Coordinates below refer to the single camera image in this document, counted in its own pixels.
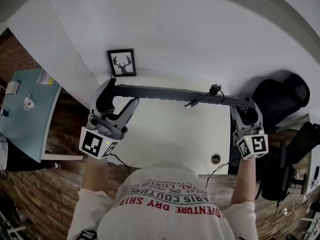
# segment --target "white table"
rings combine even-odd
[[[38,163],[41,160],[82,160],[82,155],[46,152],[49,127],[61,86],[57,82],[37,84],[41,72],[42,68],[14,72],[11,81],[17,81],[19,87],[15,95],[6,94],[4,97],[2,108],[8,111],[8,116],[0,116],[0,132]],[[35,105],[26,111],[24,101],[29,95]]]
[[[306,122],[310,122],[312,124],[320,124],[320,118],[313,115],[313,114],[306,114],[301,117],[295,118],[289,122],[286,122],[285,124],[278,124],[279,128],[276,130],[276,132],[281,132],[286,129],[292,129],[292,130],[299,130],[302,125]],[[309,167],[308,167],[308,173],[307,173],[307,182],[308,186],[305,192],[305,195],[310,194],[313,190],[318,187],[320,183],[320,175],[317,178],[317,182],[313,184],[314,175],[316,172],[317,166],[320,166],[320,145],[316,146],[311,152],[310,152],[310,159],[309,159]]]
[[[208,92],[212,84],[221,83],[144,73],[137,77],[118,77],[115,84]],[[225,85],[222,91],[229,94]],[[128,100],[115,97],[115,113],[119,113]],[[185,104],[183,101],[141,98],[126,125],[128,132],[114,153],[132,167],[182,167],[197,174],[211,174],[219,165],[227,163],[230,155],[230,107],[199,103],[186,109]],[[211,163],[211,156],[215,153],[221,157],[218,165]],[[113,156],[109,157],[109,162],[120,164]],[[228,166],[216,172],[227,173]]]
[[[315,212],[313,218],[302,217],[301,221],[311,222],[309,228],[304,231],[304,240],[316,240],[320,235],[320,212]]]

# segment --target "metal bar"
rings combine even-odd
[[[310,122],[310,118],[309,118],[309,114],[305,114],[303,116],[300,116],[294,120],[291,120],[289,122],[287,122],[286,124],[282,124],[279,126],[279,128],[277,128],[275,130],[276,133],[280,133],[284,130],[293,128],[293,127],[297,127],[297,126],[302,126],[304,123],[306,122]]]
[[[25,229],[26,229],[26,226],[18,226],[18,227],[7,229],[7,232],[11,234],[11,233],[18,232]]]
[[[108,94],[111,96],[121,97],[133,97],[133,98],[149,98],[149,99],[160,99],[160,100],[173,100],[173,101],[184,101],[190,102],[201,98],[206,92],[193,91],[185,89],[173,89],[173,88],[162,88],[162,87],[149,87],[149,86],[135,86],[135,85],[116,85],[108,90]],[[198,100],[198,103],[209,103],[219,104],[235,107],[244,108],[255,108],[255,103],[251,100],[241,99],[234,96],[223,96],[217,95],[205,95]]]

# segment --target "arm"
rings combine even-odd
[[[256,160],[241,160],[232,193],[231,205],[245,201],[254,202],[256,197]]]
[[[108,159],[88,156],[67,240],[79,239],[84,231],[97,232],[100,221],[113,206],[108,190]]]
[[[235,239],[258,240],[255,214],[256,161],[241,160],[231,206],[224,211]]]
[[[95,159],[88,156],[82,180],[82,188],[93,192],[109,193],[108,159]]]

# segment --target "blue desk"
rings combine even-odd
[[[5,95],[2,108],[8,117],[0,116],[0,132],[21,151],[41,162],[46,150],[49,126],[61,86],[36,84],[41,68],[17,71],[11,81],[19,82],[16,95]],[[34,108],[24,109],[30,94]]]

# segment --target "white desk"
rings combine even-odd
[[[209,80],[190,78],[118,77],[116,85],[153,86],[208,92]],[[226,86],[222,87],[229,94]],[[129,98],[115,97],[115,113],[119,113]],[[186,102],[141,98],[129,123],[124,139],[114,149],[129,166],[148,168],[154,166],[189,168],[197,174],[210,174],[219,165],[229,161],[230,107],[203,104],[185,108]],[[211,163],[211,156],[220,154],[218,165]],[[109,162],[120,164],[111,156]],[[216,174],[227,174],[224,166]]]
[[[311,222],[309,228],[304,231],[304,240],[316,240],[320,235],[320,212],[315,212],[313,218],[302,217],[301,221]]]
[[[313,114],[306,114],[304,116],[291,120],[286,124],[279,124],[278,125],[279,128],[276,130],[276,132],[281,132],[286,129],[299,130],[302,127],[302,125],[306,122],[319,125],[320,118]],[[310,152],[309,168],[308,168],[308,174],[307,174],[308,186],[307,186],[305,195],[308,195],[317,187],[317,185],[316,186],[312,185],[317,166],[320,166],[320,145],[316,146]]]

